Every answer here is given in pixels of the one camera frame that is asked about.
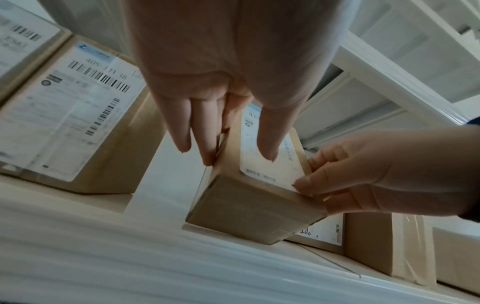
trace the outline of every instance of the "white paper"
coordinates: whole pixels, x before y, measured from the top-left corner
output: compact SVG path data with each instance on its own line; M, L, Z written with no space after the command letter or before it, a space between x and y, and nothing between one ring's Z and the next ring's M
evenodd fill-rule
M74 180L144 87L136 66L78 42L0 111L0 161Z
M260 108L252 104L242 111L240 171L255 179L297 192L292 185L305 174L290 135L287 134L283 139L275 162L264 159L260 154L257 147L260 112Z
M337 214L329 216L297 234L341 246L343 228L344 215Z
M0 77L58 32L47 21L0 0Z

